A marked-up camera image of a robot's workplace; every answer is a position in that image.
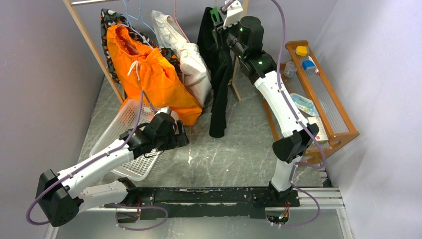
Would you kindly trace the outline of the green plastic hanger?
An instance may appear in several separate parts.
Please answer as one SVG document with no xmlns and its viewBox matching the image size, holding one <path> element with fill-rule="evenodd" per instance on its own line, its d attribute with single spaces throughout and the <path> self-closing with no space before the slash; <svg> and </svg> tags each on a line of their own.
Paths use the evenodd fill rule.
<svg viewBox="0 0 422 239">
<path fill-rule="evenodd" d="M 219 13 L 219 8 L 218 7 L 211 8 L 210 15 L 211 15 L 211 19 L 212 19 L 213 23 L 219 23 L 219 22 L 221 22 L 221 17 L 220 17 L 220 13 Z"/>
</svg>

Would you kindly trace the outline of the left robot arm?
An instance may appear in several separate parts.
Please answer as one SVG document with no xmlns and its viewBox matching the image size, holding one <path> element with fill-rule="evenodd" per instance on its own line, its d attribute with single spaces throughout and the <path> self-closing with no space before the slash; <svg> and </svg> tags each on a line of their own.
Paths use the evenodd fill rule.
<svg viewBox="0 0 422 239">
<path fill-rule="evenodd" d="M 182 120 L 170 113 L 157 112 L 151 121 L 136 123 L 102 151 L 70 168 L 40 174 L 35 201 L 26 212 L 29 223 L 37 225 L 30 214 L 39 205 L 46 223 L 60 227 L 78 213 L 110 203 L 125 207 L 136 204 L 138 193 L 130 188 L 130 180 L 122 179 L 106 185 L 91 184 L 115 168 L 129 163 L 153 150 L 167 151 L 189 144 Z"/>
</svg>

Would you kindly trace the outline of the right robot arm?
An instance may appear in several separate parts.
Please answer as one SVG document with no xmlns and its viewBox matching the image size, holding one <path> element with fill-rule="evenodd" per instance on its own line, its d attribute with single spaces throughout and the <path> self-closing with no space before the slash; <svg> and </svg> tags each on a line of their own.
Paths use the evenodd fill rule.
<svg viewBox="0 0 422 239">
<path fill-rule="evenodd" d="M 319 127 L 301 114 L 281 80 L 280 63 L 262 49 L 261 21 L 244 16 L 237 0 L 227 0 L 222 7 L 213 8 L 211 18 L 218 48 L 234 53 L 242 72 L 264 97 L 282 131 L 282 138 L 272 144 L 277 163 L 268 194 L 272 205 L 281 206 L 293 189 L 293 170 L 315 140 Z"/>
</svg>

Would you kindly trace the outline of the black shorts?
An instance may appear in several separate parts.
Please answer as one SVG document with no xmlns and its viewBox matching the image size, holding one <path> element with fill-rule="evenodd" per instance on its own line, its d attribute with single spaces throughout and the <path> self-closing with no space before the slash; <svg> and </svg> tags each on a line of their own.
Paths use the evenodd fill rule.
<svg viewBox="0 0 422 239">
<path fill-rule="evenodd" d="M 228 101 L 228 83 L 233 74 L 233 63 L 229 49 L 219 49 L 212 35 L 213 21 L 211 7 L 205 7 L 197 45 L 200 55 L 211 74 L 213 103 L 209 135 L 214 138 L 224 136 L 226 129 L 226 107 Z"/>
</svg>

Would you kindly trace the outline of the orange wooden shelf rack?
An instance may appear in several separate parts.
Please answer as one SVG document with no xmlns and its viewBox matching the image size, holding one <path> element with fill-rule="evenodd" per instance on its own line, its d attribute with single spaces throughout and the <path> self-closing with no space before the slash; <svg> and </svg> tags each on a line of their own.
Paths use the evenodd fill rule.
<svg viewBox="0 0 422 239">
<path fill-rule="evenodd" d="M 303 69 L 302 62 L 308 57 L 296 54 L 296 48 L 300 46 L 308 48 L 309 56 L 318 67 L 320 75 Z M 289 41 L 285 48 L 298 70 L 292 78 L 283 75 L 283 83 L 289 93 L 296 93 L 313 101 L 328 137 L 328 141 L 321 144 L 328 158 L 355 139 L 359 131 L 352 123 L 309 43 L 306 40 Z"/>
</svg>

